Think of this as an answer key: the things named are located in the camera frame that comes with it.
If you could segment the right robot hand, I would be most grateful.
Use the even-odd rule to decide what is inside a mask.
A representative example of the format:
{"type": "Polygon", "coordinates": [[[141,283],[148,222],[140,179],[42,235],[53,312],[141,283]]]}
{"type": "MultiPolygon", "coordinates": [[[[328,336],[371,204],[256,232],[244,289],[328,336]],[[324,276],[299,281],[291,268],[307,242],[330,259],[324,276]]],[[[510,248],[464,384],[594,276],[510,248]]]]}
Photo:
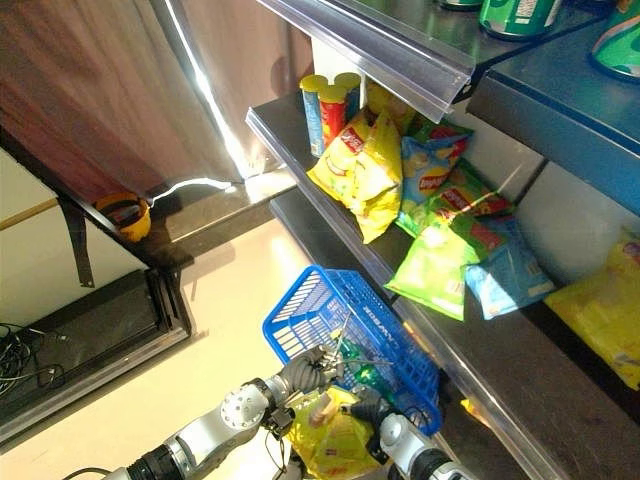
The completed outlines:
{"type": "Polygon", "coordinates": [[[382,422],[391,414],[399,411],[392,403],[372,388],[360,386],[354,390],[357,401],[351,404],[348,414],[379,428],[382,422]]]}

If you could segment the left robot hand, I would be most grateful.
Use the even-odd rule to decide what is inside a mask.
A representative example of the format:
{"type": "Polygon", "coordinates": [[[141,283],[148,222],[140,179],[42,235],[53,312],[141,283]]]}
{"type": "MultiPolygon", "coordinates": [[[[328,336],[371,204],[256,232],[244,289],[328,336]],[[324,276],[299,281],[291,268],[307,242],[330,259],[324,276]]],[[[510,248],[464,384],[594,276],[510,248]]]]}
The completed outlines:
{"type": "Polygon", "coordinates": [[[290,360],[278,373],[289,395],[324,390],[344,377],[344,364],[325,346],[308,349],[290,360]]]}

